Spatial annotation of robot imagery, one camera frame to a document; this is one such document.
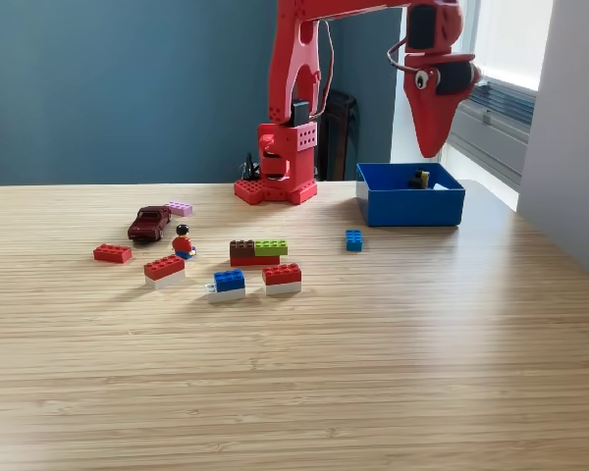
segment toy car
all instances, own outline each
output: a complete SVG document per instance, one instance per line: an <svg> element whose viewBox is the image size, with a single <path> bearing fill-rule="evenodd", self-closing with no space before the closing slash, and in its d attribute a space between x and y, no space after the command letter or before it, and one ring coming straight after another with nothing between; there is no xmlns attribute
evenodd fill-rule
<svg viewBox="0 0 589 471"><path fill-rule="evenodd" d="M164 236L164 228L170 223L168 206L146 206L137 213L129 227L129 240L157 241Z"/></svg>

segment cable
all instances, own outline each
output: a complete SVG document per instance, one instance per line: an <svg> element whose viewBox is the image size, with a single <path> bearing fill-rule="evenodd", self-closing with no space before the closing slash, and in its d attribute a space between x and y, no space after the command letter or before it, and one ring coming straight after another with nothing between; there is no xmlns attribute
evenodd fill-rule
<svg viewBox="0 0 589 471"><path fill-rule="evenodd" d="M327 38L330 41L330 51L332 53L330 58L330 73L327 75L327 83L323 89L323 105L318 113L310 115L310 121L318 120L323 113L325 113L325 107L327 106L327 99L330 95L330 86L332 85L332 79L334 78L334 43L332 42L332 32L330 31L330 24L327 20L323 20L325 28L327 29Z"/></svg>
<svg viewBox="0 0 589 471"><path fill-rule="evenodd" d="M419 72L418 69L414 69L412 67L408 67L408 66L403 66L402 64L400 64L399 62L395 61L395 59L393 59L393 54L395 54L397 51L400 50L400 48L407 42L407 37L405 37L404 39L402 39L400 42L398 42L396 45L394 45L391 49L389 49L389 52L386 53L386 57L389 58L389 62L391 63L391 65L393 67L395 67L396 69L399 69L402 72L412 72L413 74L416 74L417 72Z"/></svg>

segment red robotic arm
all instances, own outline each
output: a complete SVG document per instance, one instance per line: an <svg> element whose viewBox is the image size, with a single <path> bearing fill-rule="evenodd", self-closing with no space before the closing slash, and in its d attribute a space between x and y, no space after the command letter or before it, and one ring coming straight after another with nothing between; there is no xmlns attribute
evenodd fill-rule
<svg viewBox="0 0 589 471"><path fill-rule="evenodd" d="M459 102L480 73L474 56L452 54L462 33L457 0L277 0L277 32L269 75L269 120L258 128L260 182L236 183L249 204L288 200L300 204L316 194L314 147L320 112L319 23L393 7L407 7L407 35L389 50L391 64L404 71L417 140L434 157L448 137ZM405 64L392 54L405 45Z"/></svg>

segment green lego brick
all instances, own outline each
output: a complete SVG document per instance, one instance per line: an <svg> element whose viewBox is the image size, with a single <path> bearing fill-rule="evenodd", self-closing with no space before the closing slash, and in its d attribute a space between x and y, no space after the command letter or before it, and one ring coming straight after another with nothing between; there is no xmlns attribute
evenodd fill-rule
<svg viewBox="0 0 589 471"><path fill-rule="evenodd" d="M288 243L285 240L274 238L255 241L256 257L276 257L279 255L288 255Z"/></svg>

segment blue wall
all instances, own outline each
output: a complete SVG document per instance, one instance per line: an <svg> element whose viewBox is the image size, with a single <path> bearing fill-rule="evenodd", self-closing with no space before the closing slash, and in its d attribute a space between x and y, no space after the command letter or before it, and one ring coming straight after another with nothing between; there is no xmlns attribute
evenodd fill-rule
<svg viewBox="0 0 589 471"><path fill-rule="evenodd" d="M267 0L0 0L0 184L234 180L274 22Z"/></svg>
<svg viewBox="0 0 589 471"><path fill-rule="evenodd" d="M386 57L399 41L401 9L389 9L334 22L338 38L334 87L355 97L359 133L349 147L347 180L356 162L389 162L395 115L397 71Z"/></svg>

